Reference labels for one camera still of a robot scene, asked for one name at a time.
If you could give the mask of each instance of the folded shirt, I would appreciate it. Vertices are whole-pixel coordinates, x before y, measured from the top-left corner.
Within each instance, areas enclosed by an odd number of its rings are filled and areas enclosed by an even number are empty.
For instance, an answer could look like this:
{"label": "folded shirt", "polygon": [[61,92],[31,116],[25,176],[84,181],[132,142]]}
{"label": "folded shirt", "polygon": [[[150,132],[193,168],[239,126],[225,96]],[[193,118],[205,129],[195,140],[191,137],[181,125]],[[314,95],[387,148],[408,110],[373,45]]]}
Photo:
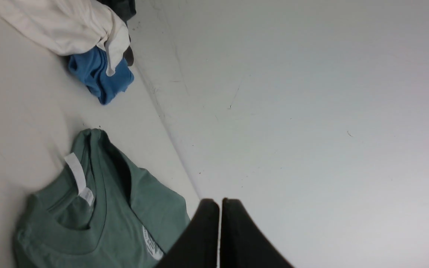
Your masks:
{"label": "folded shirt", "polygon": [[106,68],[106,53],[98,47],[86,53],[71,55],[69,58],[69,71],[84,83],[103,105],[108,104],[117,93],[125,92],[133,82],[133,74],[125,59],[117,65],[113,76],[105,73]]}

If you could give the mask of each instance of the white floor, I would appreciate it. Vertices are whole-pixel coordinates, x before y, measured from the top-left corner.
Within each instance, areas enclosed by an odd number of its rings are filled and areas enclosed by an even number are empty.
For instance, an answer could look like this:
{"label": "white floor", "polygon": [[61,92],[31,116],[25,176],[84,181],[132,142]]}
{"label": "white floor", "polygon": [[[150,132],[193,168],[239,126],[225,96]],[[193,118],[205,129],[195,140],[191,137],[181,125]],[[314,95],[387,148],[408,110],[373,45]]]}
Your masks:
{"label": "white floor", "polygon": [[61,58],[0,19],[0,267],[11,267],[11,235],[25,197],[61,171],[75,135],[107,131],[134,163],[183,195],[198,196],[136,69],[136,81],[107,106],[67,71]]}
{"label": "white floor", "polygon": [[129,22],[202,197],[298,268],[429,268],[429,1],[140,0]]}

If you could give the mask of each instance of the dark fabric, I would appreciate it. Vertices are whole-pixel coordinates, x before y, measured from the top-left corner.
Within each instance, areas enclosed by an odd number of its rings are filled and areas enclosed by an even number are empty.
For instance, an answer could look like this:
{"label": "dark fabric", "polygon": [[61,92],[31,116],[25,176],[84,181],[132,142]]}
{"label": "dark fabric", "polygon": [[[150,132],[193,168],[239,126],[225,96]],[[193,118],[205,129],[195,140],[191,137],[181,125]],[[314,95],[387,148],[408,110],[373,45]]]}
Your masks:
{"label": "dark fabric", "polygon": [[240,200],[223,200],[221,268],[293,268],[264,237]]}
{"label": "dark fabric", "polygon": [[193,220],[155,268],[216,268],[219,206],[201,200]]}
{"label": "dark fabric", "polygon": [[135,10],[135,0],[97,0],[100,3],[110,7],[117,16],[125,23],[131,19],[137,11]]}

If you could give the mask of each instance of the green t-shirt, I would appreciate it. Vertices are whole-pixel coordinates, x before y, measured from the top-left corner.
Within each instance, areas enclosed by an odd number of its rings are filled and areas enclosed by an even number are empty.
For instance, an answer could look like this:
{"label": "green t-shirt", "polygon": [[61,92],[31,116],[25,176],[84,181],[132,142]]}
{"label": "green t-shirt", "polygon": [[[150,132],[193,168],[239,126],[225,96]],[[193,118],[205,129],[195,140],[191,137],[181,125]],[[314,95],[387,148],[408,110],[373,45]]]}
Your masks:
{"label": "green t-shirt", "polygon": [[151,268],[189,224],[183,197],[138,168],[99,129],[76,137],[92,205],[68,166],[32,194],[14,236],[22,268]]}

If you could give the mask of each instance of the printed logo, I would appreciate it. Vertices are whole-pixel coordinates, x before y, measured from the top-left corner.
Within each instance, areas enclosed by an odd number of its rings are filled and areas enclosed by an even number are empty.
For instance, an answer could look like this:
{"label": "printed logo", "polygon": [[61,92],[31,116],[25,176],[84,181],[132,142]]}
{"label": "printed logo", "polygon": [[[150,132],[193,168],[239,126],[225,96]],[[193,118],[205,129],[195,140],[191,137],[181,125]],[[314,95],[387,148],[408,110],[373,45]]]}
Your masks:
{"label": "printed logo", "polygon": [[145,229],[145,226],[142,226],[142,231],[148,253],[150,253],[154,259],[159,261],[163,257],[163,251],[155,243],[152,236],[148,233],[147,229]]}

